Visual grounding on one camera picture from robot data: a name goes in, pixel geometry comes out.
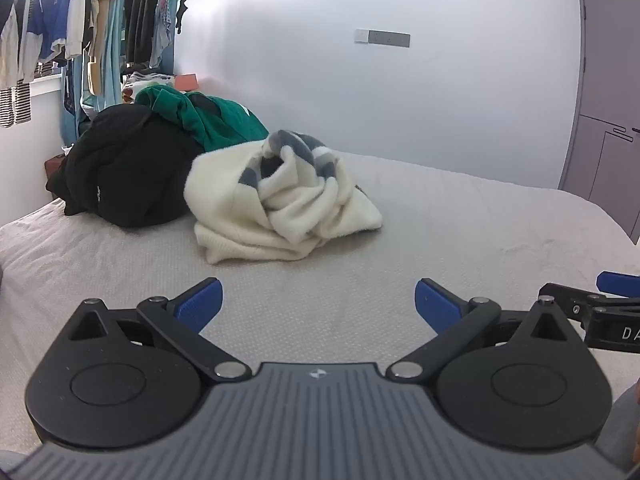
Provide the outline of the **green garment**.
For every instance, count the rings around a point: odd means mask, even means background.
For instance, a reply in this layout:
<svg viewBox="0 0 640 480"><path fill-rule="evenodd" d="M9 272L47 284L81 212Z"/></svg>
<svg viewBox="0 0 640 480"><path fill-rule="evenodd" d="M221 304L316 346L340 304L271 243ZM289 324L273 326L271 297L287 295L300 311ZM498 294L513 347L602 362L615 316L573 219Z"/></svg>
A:
<svg viewBox="0 0 640 480"><path fill-rule="evenodd" d="M268 136L268 130L253 112L218 96L153 84L140 90L134 102L180 127L206 152L262 141Z"/></svg>

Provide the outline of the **black garment pile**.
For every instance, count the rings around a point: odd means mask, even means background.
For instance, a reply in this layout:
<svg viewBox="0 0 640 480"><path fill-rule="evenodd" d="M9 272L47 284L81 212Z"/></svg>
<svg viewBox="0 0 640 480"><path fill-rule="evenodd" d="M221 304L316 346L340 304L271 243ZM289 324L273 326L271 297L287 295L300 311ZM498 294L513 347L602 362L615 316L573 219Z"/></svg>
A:
<svg viewBox="0 0 640 480"><path fill-rule="evenodd" d="M188 213L184 185L203 153L149 107L115 105L96 115L46 189L64 200L66 216L90 212L125 229L158 226Z"/></svg>

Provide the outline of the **hanging clothes rack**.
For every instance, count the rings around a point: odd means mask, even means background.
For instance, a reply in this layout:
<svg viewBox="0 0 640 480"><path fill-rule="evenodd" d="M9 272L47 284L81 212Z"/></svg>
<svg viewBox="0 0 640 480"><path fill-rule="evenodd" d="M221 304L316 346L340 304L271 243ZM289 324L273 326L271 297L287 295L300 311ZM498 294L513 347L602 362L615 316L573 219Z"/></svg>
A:
<svg viewBox="0 0 640 480"><path fill-rule="evenodd" d="M61 138L101 110L171 84L186 0L1 0L1 125L32 119L30 85L61 73Z"/></svg>

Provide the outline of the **grey bed cover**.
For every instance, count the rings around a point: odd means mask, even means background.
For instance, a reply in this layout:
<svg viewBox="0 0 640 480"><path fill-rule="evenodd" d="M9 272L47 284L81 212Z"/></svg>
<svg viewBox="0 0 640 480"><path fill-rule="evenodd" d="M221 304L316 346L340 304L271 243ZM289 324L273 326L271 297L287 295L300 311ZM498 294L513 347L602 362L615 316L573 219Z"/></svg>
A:
<svg viewBox="0 0 640 480"><path fill-rule="evenodd" d="M59 200L1 230L1 445L38 443L24 391L81 300L132 308L175 297L203 278L224 286L206 327L250 366L375 362L424 344L413 291L432 278L462 298L527 309L549 282L593 288L603 271L635 274L639 249L601 208L545 188L370 156L346 166L381 211L382 228L334 240L292 261L207 263L186 217L124 231L66 216Z"/></svg>

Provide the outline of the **grey wardrobe door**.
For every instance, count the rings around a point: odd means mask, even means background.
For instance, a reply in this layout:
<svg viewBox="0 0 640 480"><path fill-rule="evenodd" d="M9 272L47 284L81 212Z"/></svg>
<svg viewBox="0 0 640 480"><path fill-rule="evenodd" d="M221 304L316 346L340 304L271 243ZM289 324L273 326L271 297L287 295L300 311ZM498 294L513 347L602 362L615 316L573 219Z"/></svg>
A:
<svg viewBox="0 0 640 480"><path fill-rule="evenodd" d="M639 240L639 0L579 0L576 110L559 188Z"/></svg>

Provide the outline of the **grey wall panel switch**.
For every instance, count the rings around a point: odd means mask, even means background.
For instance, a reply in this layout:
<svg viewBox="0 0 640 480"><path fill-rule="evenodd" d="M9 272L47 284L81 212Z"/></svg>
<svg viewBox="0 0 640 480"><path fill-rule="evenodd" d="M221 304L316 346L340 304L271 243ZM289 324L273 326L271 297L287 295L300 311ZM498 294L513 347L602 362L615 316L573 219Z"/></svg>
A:
<svg viewBox="0 0 640 480"><path fill-rule="evenodd" d="M375 44L394 48L410 47L411 36L404 32L386 32L386 30L356 29L356 44Z"/></svg>

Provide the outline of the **cream blue striped sweater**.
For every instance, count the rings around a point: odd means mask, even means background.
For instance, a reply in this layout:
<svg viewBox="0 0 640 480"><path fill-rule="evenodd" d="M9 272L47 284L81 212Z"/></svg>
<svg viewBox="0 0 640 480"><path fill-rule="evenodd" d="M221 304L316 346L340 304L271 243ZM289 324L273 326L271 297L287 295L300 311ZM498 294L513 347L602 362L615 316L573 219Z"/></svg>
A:
<svg viewBox="0 0 640 480"><path fill-rule="evenodd" d="M344 160L290 130L198 156L183 196L210 264L299 260L330 240L383 225Z"/></svg>

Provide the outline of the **orange box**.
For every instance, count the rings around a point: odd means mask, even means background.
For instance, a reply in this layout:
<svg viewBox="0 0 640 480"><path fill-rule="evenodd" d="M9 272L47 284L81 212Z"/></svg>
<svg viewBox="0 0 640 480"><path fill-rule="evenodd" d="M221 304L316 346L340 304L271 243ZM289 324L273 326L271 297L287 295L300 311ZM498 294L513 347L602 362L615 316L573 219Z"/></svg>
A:
<svg viewBox="0 0 640 480"><path fill-rule="evenodd" d="M195 74L176 75L174 88L181 92L196 91L198 90L198 77Z"/></svg>

